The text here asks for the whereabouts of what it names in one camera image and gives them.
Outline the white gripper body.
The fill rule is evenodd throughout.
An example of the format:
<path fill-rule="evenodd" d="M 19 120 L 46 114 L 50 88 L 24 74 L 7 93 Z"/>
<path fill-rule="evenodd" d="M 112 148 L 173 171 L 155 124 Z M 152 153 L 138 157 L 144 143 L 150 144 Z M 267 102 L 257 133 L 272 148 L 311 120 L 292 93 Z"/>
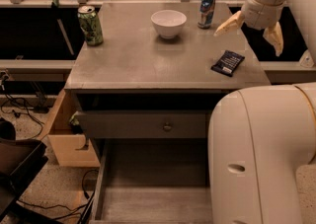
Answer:
<path fill-rule="evenodd" d="M 246 0 L 241 8 L 248 28 L 263 30 L 276 24 L 283 9 L 284 0 Z"/>

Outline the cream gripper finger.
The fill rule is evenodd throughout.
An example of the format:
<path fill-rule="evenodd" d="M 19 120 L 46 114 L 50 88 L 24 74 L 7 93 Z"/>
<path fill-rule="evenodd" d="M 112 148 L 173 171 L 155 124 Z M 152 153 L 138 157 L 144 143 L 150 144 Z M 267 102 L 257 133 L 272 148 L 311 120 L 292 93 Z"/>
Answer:
<path fill-rule="evenodd" d="M 244 19 L 245 16 L 241 11 L 236 12 L 216 29 L 214 35 L 218 37 L 241 28 L 244 23 Z"/>
<path fill-rule="evenodd" d="M 280 56 L 283 52 L 283 36 L 279 22 L 274 25 L 265 28 L 264 39 L 274 47 L 276 56 Z"/>

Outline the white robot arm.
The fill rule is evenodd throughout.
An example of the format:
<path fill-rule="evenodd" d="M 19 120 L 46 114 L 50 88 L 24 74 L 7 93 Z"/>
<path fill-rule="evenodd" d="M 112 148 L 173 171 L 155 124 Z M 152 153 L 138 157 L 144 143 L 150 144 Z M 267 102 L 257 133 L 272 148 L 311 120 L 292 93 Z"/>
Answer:
<path fill-rule="evenodd" d="M 246 0 L 216 32 L 242 25 L 281 50 L 278 20 L 288 5 L 316 59 L 316 0 Z M 315 161 L 316 83 L 235 91 L 209 122 L 213 224 L 302 224 L 296 171 Z"/>

